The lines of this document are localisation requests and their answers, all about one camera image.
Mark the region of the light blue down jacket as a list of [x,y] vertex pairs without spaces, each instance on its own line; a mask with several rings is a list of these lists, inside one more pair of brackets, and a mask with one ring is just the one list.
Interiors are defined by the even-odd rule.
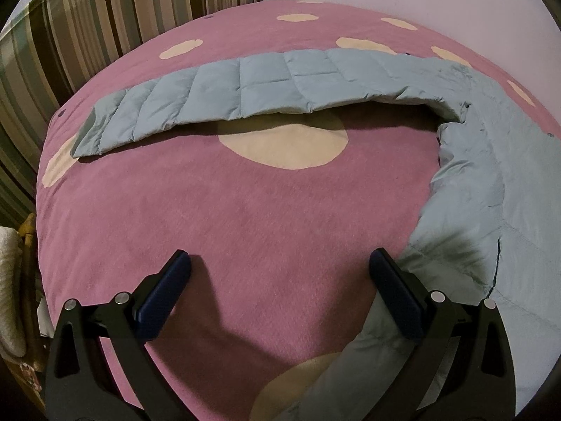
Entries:
[[150,346],[205,420],[347,419],[410,351],[367,275],[491,299],[527,403],[560,354],[560,142],[496,81],[440,60],[299,49],[159,72],[97,96],[89,151],[45,186],[54,312],[171,254],[193,274]]

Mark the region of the pink polka dot bedspread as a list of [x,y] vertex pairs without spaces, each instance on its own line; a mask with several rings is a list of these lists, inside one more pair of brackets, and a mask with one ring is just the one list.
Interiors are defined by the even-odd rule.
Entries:
[[51,420],[517,420],[560,385],[560,126],[488,59],[267,1],[53,116]]

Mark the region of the striped green brown curtain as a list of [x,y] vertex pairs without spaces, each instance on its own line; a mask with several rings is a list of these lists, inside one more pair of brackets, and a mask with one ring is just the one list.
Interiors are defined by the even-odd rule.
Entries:
[[55,112],[89,79],[186,22],[259,0],[31,0],[1,31],[1,224],[35,208]]

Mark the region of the wooden chair frame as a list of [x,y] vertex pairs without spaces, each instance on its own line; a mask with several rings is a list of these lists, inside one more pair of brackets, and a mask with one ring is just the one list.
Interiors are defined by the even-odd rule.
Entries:
[[45,410],[42,391],[45,384],[47,354],[39,331],[36,281],[39,273],[37,259],[36,216],[28,215],[20,225],[18,234],[22,249],[20,288],[22,289],[22,323],[25,333],[26,354],[19,365],[24,381],[31,388],[32,400]]

